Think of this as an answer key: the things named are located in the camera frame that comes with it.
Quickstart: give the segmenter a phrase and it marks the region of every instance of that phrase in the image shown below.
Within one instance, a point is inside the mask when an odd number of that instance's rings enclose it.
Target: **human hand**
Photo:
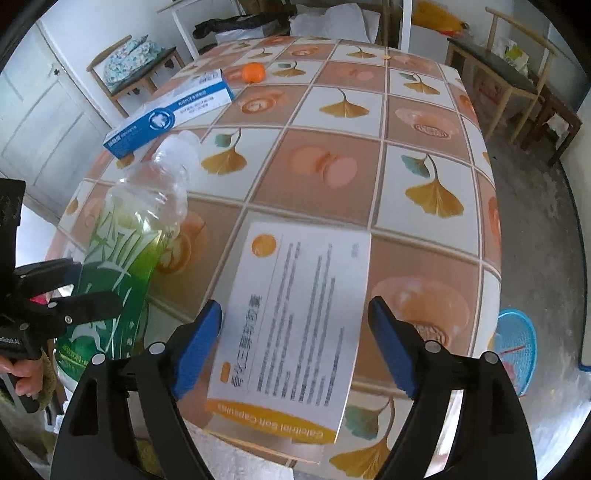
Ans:
[[[31,397],[41,391],[43,387],[43,360],[19,360],[14,365],[0,355],[0,373],[21,377],[15,386],[18,396]]]

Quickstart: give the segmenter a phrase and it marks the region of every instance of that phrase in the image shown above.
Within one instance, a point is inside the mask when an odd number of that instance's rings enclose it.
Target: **blue gripper pad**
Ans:
[[[390,317],[398,322],[398,328],[413,330],[409,334],[418,335],[409,323],[399,322],[394,318],[382,299],[373,299],[369,304],[369,326],[374,334],[382,356],[396,386],[406,392],[412,400],[417,394],[418,385],[415,375],[415,364],[412,357],[402,343],[402,339],[390,322]]]
[[[172,392],[177,400],[183,398],[195,385],[220,331],[222,308],[219,303],[210,301],[204,307],[206,308],[209,308],[209,311],[205,312],[201,325],[195,331],[176,365],[177,379]]]

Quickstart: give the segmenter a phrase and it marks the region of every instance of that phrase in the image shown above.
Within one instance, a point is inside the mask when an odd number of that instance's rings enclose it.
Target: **orange circle logo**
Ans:
[[[252,241],[251,248],[252,253],[257,257],[268,257],[277,248],[277,242],[274,236],[269,235],[268,233],[263,233]]]

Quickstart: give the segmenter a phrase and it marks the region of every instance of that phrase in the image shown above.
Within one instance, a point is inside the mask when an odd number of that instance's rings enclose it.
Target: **blue logo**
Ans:
[[[156,131],[165,131],[172,128],[174,125],[174,113],[165,110],[164,108],[157,108],[148,117],[150,128]]]

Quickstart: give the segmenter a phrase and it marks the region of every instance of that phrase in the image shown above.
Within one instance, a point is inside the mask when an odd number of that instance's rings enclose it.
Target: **floral cushion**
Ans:
[[[114,92],[134,72],[153,61],[164,49],[147,35],[132,38],[115,50],[105,62],[105,85]]]

